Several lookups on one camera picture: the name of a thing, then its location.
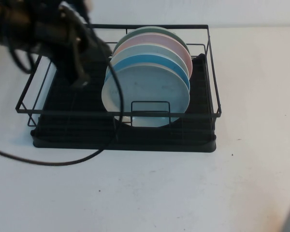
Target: light blue plate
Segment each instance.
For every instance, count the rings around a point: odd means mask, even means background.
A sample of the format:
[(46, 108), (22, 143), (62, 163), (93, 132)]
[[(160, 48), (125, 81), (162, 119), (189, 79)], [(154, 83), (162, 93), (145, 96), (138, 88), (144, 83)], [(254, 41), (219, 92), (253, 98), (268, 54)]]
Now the light blue plate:
[[(116, 65), (114, 65), (114, 70), (118, 72), (128, 66), (131, 66), (133, 64), (139, 64), (139, 63), (154, 63), (154, 64), (162, 65), (174, 71), (184, 81), (184, 83), (188, 87), (188, 90), (190, 91), (190, 82), (185, 71), (177, 63), (167, 58), (166, 56), (157, 55), (157, 54), (140, 54), (140, 55), (131, 56), (131, 57), (121, 60)], [(111, 72), (108, 72), (105, 77), (105, 81), (104, 81), (105, 83), (110, 76), (111, 76)]]
[[(158, 64), (136, 64), (118, 71), (117, 75), (123, 92), (125, 112), (131, 112), (133, 101), (168, 101), (171, 113), (184, 113), (187, 110), (190, 101), (189, 90), (174, 71)], [(120, 99), (113, 78), (108, 78), (105, 82), (101, 97), (107, 111), (119, 111)], [(168, 112), (169, 105), (164, 102), (143, 102), (133, 104), (133, 110)], [(130, 117), (123, 118), (123, 122), (130, 121)], [(168, 117), (132, 118), (134, 127), (161, 127), (167, 124)]]
[[(112, 60), (111, 64), (116, 65), (118, 62), (123, 60), (124, 58), (135, 56), (135, 55), (140, 55), (140, 54), (156, 54), (156, 55), (162, 55), (166, 56), (167, 58), (173, 60), (175, 63), (177, 63), (189, 76), (189, 71), (187, 68), (187, 65), (183, 61), (183, 59), (176, 54), (174, 51), (171, 49), (162, 46), (160, 44), (156, 43), (143, 43), (135, 46), (128, 47), (118, 54), (116, 54)], [(109, 67), (107, 67), (105, 74), (107, 74), (110, 71)]]

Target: stack of plates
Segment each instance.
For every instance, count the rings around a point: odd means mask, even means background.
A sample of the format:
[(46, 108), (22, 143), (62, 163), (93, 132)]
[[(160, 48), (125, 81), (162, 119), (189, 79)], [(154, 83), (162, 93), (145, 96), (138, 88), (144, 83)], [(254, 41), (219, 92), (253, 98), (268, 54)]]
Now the stack of plates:
[[(192, 62), (186, 44), (174, 33), (160, 27), (143, 27), (130, 32), (116, 45), (111, 64), (124, 95), (124, 111), (169, 111), (184, 113), (189, 105)], [(102, 102), (107, 111), (118, 112), (119, 94), (107, 68)], [(161, 127), (168, 117), (133, 117), (135, 127)]]

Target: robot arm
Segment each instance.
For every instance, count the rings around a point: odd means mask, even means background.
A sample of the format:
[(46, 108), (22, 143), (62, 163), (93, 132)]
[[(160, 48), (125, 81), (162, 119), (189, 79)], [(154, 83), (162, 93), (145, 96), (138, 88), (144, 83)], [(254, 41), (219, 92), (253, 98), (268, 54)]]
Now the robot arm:
[[(89, 21), (82, 0), (66, 2)], [(73, 87), (82, 87), (90, 81), (83, 63), (105, 61), (105, 56), (112, 52), (73, 10), (61, 3), (62, 0), (1, 0), (0, 44), (8, 47), (13, 60), (25, 73), (32, 72), (31, 53), (35, 53), (49, 57)], [(27, 52), (29, 69), (20, 62), (16, 49)]]

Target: black cable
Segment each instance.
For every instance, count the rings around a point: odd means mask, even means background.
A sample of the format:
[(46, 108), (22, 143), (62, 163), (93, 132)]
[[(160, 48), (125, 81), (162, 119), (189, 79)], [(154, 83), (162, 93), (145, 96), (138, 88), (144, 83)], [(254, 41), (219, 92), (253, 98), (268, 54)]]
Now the black cable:
[(34, 71), (34, 61), (33, 61), (33, 57), (30, 53), (30, 48), (27, 51), (27, 58), (29, 61), (29, 65), (30, 68), (27, 69), (23, 63), (20, 61), (20, 58), (18, 57), (18, 55), (15, 52), (15, 48), (13, 46), (13, 43), (11, 41), (11, 35), (10, 35), (10, 30), (9, 30), (9, 24), (10, 24), (10, 18), (11, 18), (11, 13), (9, 11), (6, 12), (7, 16), (6, 16), (6, 21), (5, 23), (2, 25), (2, 34), (3, 34), (3, 39), (4, 39), (4, 43), (6, 45), (6, 47), (8, 48), (11, 57), (14, 61), (14, 63), (17, 65), (17, 67), (23, 71), (26, 74), (31, 74)]
[(86, 15), (84, 19), (86, 20), (86, 22), (88, 23), (88, 25), (89, 25), (89, 27), (91, 29), (91, 34), (92, 34), (93, 40), (98, 45), (98, 48), (100, 49), (101, 53), (103, 54), (103, 56), (105, 58), (105, 61), (107, 62), (108, 67), (110, 68), (110, 71), (112, 73), (112, 76), (113, 76), (115, 84), (116, 84), (116, 87), (118, 89), (119, 98), (120, 98), (120, 115), (119, 115), (118, 126), (117, 126), (117, 128), (115, 130), (114, 136), (110, 139), (110, 141), (108, 143), (106, 143), (102, 148), (100, 148), (99, 150), (97, 150), (93, 154), (91, 154), (91, 155), (89, 155), (89, 156), (87, 156), (85, 158), (74, 160), (74, 161), (68, 161), (68, 162), (43, 162), (43, 161), (36, 161), (36, 160), (30, 160), (30, 159), (17, 157), (17, 156), (10, 155), (10, 154), (2, 152), (2, 151), (0, 151), (0, 156), (6, 157), (6, 158), (9, 158), (9, 159), (12, 159), (12, 160), (17, 160), (17, 161), (20, 161), (20, 162), (24, 162), (24, 163), (35, 164), (35, 165), (42, 165), (42, 166), (69, 166), (69, 165), (85, 162), (85, 161), (97, 156), (102, 151), (104, 151), (112, 143), (112, 141), (116, 138), (116, 136), (117, 136), (117, 134), (119, 132), (120, 126), (122, 124), (122, 118), (123, 118), (123, 113), (124, 113), (124, 100), (123, 100), (122, 89), (121, 89), (118, 77), (116, 75), (116, 72), (115, 72), (115, 70), (114, 70), (109, 58), (105, 54), (101, 43), (99, 42), (97, 36), (95, 35), (95, 33), (93, 31), (93, 27), (90, 24), (90, 20), (89, 20), (88, 16)]

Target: black wire dish rack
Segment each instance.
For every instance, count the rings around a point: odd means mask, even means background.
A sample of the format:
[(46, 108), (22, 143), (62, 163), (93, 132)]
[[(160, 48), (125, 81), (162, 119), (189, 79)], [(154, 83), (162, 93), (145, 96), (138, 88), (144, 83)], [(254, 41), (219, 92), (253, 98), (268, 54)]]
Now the black wire dish rack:
[[(145, 25), (93, 25), (96, 29), (122, 29), (128, 33)], [(204, 43), (188, 43), (188, 46), (198, 46), (204, 52), (191, 56), (193, 73), (190, 79), (190, 104), (185, 113), (170, 113), (172, 107), (167, 104), (166, 112), (134, 111), (124, 116), (131, 122), (123, 123), (118, 135), (107, 149), (110, 150), (142, 150), (142, 151), (186, 151), (213, 152), (216, 149), (215, 122), (221, 116), (220, 100), (215, 76), (212, 47), (207, 25), (157, 25), (167, 29), (205, 30), (207, 45)], [(41, 90), (51, 63), (49, 63), (41, 88), (31, 109), (24, 104), (24, 98), (35, 77), (30, 75), (20, 96), (16, 111), (28, 114), (28, 126), (35, 127), (31, 131), (33, 144), (36, 147), (48, 148), (84, 148), (99, 149), (113, 136), (116, 129), (119, 112), (107, 112), (101, 100), (101, 91), (105, 79), (106, 63), (91, 63), (84, 69), (91, 76), (91, 82), (81, 91), (71, 89), (66, 78), (56, 72), (49, 88), (46, 100), (41, 110), (36, 104), (41, 96)], [(215, 91), (211, 92), (211, 83)], [(217, 110), (214, 112), (213, 97), (217, 100)], [(33, 115), (39, 115), (38, 122)], [(132, 127), (132, 117), (168, 117), (169, 124), (159, 128)], [(171, 117), (179, 119), (171, 123)]]

